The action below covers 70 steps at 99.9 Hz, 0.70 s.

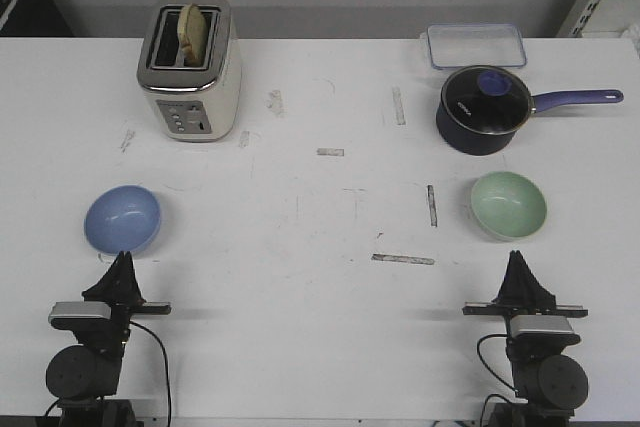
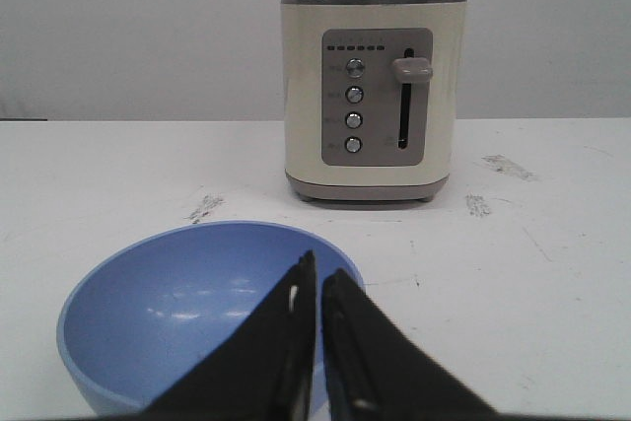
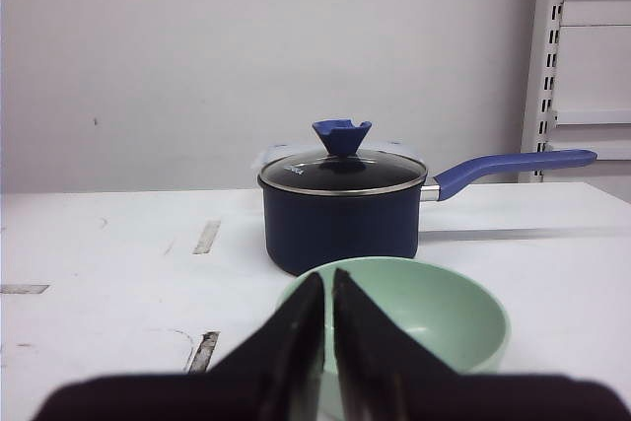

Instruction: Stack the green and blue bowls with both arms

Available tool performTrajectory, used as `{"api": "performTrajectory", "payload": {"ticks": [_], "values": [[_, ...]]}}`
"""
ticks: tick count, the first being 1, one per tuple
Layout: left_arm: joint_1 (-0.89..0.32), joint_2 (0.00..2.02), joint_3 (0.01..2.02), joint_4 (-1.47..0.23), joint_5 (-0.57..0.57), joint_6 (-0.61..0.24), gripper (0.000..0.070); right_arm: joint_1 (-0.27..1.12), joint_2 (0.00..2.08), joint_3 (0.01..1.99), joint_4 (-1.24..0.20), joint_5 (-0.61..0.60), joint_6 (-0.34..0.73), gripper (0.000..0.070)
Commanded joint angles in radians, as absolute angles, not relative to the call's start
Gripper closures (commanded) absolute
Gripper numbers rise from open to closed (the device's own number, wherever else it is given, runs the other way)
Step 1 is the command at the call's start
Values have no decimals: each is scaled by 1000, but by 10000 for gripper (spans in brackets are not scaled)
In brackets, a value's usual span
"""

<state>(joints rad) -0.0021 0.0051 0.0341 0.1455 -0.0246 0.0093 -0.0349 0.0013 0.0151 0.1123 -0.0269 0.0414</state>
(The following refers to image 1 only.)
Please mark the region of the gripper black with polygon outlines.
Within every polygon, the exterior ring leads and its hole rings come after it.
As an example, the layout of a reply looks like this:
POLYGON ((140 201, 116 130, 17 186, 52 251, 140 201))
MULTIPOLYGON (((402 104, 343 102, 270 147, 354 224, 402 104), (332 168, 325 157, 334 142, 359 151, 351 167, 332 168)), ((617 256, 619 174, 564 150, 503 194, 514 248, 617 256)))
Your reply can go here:
POLYGON ((123 353, 130 337, 130 322, 134 315, 169 315, 169 302, 146 302, 142 296, 130 252, 120 252, 106 273, 93 286, 82 292, 85 301, 115 303, 120 298, 122 271, 125 267, 126 303, 110 306, 111 320, 93 331, 76 331, 76 340, 97 353, 123 353))
POLYGON ((501 317, 505 322, 507 338, 513 343, 522 345, 567 347, 550 345, 543 342, 521 342, 514 340, 508 330, 508 321, 513 317, 519 315, 557 315, 566 317, 570 323, 571 319, 583 319, 588 316, 588 310, 583 306, 557 306, 555 295, 539 283, 530 270, 522 253, 517 250, 512 250, 509 254, 504 278, 494 302, 495 303, 467 302, 462 307, 462 312, 467 316, 501 317), (520 295, 521 303, 528 308, 509 306, 516 303, 518 295, 520 295))

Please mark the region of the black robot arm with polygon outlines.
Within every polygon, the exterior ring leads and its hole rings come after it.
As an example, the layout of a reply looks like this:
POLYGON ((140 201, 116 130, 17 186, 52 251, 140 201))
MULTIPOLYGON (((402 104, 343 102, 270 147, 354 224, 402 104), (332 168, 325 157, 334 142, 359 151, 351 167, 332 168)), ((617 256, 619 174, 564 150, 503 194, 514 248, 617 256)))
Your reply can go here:
POLYGON ((76 343, 49 362, 45 384, 61 410, 60 426, 142 426, 132 401, 116 399, 131 329, 158 335, 135 322, 138 315, 168 315, 168 302, 149 303, 136 279, 132 254, 121 251, 80 301, 54 304, 49 324, 71 332, 76 343))
POLYGON ((580 305, 560 305, 554 294, 536 279, 521 252, 509 259, 496 297, 488 302, 467 302, 467 316, 500 317, 505 332, 505 353, 512 380, 489 372, 513 393, 512 400, 490 394, 484 402, 480 426, 567 426, 589 393, 583 367, 563 353, 580 343, 570 321, 584 318, 580 305))

